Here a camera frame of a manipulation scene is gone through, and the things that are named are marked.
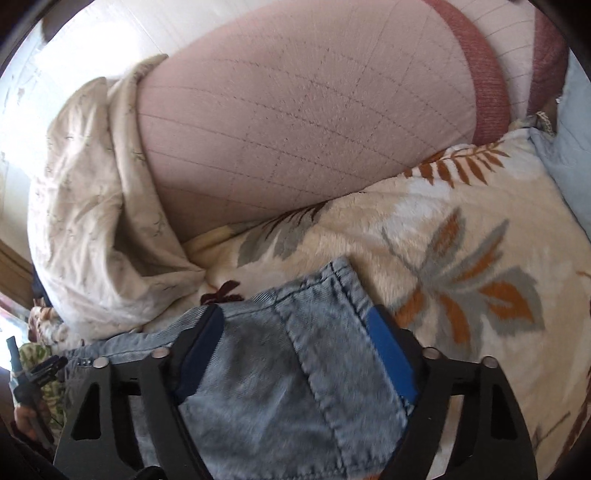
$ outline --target orange leaf pattern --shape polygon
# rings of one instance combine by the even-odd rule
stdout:
[[[509,157],[505,152],[499,150],[501,142],[494,142],[482,147],[470,147],[463,150],[456,150],[449,156],[445,156],[444,151],[439,151],[431,157],[424,160],[418,167],[405,170],[402,175],[406,178],[422,177],[431,185],[435,179],[443,180],[453,189],[455,188],[453,173],[457,173],[458,179],[465,185],[471,185],[471,173],[481,183],[487,185],[485,171],[494,172],[492,166],[503,168],[503,163],[498,158]]]
[[[418,328],[434,306],[436,344],[446,355],[470,361],[479,358],[483,317],[499,335],[543,329],[535,280],[519,267],[495,275],[507,228],[508,222],[502,222],[472,253],[456,261],[466,230],[462,211],[456,208],[433,233],[418,267],[397,252],[382,231],[390,253],[417,277],[413,292],[389,306],[398,325]]]

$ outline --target metal pin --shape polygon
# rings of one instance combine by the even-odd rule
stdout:
[[[105,356],[100,356],[92,362],[92,366],[95,368],[104,368],[107,365],[109,365],[109,359]]]
[[[423,349],[423,357],[429,360],[437,360],[441,356],[441,352],[432,346]]]
[[[165,356],[168,356],[169,353],[170,350],[168,348],[166,348],[165,346],[159,346],[158,348],[152,350],[152,357],[164,358]]]
[[[482,358],[482,365],[487,368],[496,368],[499,366],[499,361],[493,356],[485,356]]]

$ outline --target beige cloth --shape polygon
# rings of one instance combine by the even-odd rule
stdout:
[[[137,82],[164,58],[78,90],[51,124],[46,167],[31,182],[33,262],[86,342],[153,320],[203,279],[167,223],[137,131]]]
[[[248,298],[346,255],[372,299],[423,345],[499,359],[540,478],[576,438],[591,388],[591,245],[526,129],[238,231],[186,244],[207,271],[201,293],[234,280],[232,293]],[[443,473],[451,445],[446,431],[433,474]]]

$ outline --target light blue fabric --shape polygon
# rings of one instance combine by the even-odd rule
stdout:
[[[591,82],[571,52],[555,139],[535,128],[538,156],[591,241]]]
[[[203,380],[179,411],[217,480],[337,480],[379,473],[408,413],[367,332],[372,302],[346,259],[255,298],[221,305],[225,329]],[[67,354],[67,394],[92,361],[143,358],[192,327],[126,333]],[[143,407],[132,397],[146,465],[157,464]]]

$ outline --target hand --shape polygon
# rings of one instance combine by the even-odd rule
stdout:
[[[41,402],[37,407],[43,416],[49,415],[49,408],[47,408],[45,402]],[[33,442],[39,441],[37,434],[31,425],[31,419],[36,417],[37,412],[26,405],[18,404],[14,409],[14,421],[17,424],[18,430]]]

